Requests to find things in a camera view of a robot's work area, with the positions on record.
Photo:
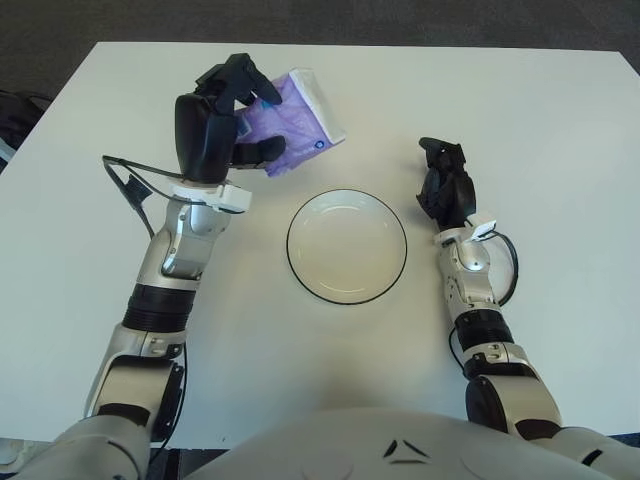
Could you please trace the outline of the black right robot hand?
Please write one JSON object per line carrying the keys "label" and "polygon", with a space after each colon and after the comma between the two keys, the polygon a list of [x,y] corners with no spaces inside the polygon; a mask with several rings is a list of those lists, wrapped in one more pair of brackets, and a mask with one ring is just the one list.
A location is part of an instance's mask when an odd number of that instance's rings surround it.
{"label": "black right robot hand", "polygon": [[465,226],[476,212],[474,184],[465,170],[466,159],[460,144],[422,137],[427,173],[416,199],[440,231]]}

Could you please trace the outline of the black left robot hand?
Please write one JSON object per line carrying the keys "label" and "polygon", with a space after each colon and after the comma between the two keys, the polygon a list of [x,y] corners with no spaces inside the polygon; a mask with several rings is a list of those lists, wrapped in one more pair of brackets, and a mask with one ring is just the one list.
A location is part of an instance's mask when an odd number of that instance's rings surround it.
{"label": "black left robot hand", "polygon": [[261,99],[282,103],[272,82],[249,54],[236,53],[195,80],[193,92],[175,101],[175,144],[182,176],[195,183],[219,184],[231,168],[263,168],[285,151],[281,135],[238,141],[237,102],[248,107]]}

